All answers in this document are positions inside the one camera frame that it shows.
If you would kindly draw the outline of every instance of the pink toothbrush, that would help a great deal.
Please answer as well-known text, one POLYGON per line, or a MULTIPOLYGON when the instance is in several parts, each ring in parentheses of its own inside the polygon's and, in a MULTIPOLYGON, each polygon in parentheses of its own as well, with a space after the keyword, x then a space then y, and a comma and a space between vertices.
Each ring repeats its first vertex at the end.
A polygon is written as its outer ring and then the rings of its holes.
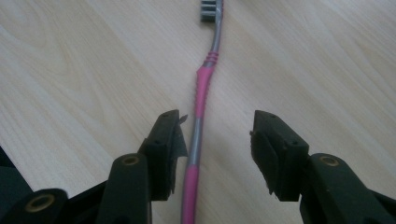
POLYGON ((216 24, 212 48, 206 60, 197 71, 197 92, 195 99, 195 122, 190 145, 190 156, 184 176, 181 223, 193 224, 198 190, 199 163, 204 126, 205 101, 210 78, 215 70, 219 56, 223 0, 203 0, 201 4, 201 21, 216 24))

